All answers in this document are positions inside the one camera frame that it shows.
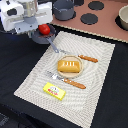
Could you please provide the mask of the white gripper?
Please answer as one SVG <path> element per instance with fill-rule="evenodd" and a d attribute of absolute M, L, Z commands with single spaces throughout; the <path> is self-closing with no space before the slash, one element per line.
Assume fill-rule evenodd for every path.
<path fill-rule="evenodd" d="M 53 20 L 52 3 L 37 0 L 0 0 L 1 22 L 6 32 L 30 33 Z"/>

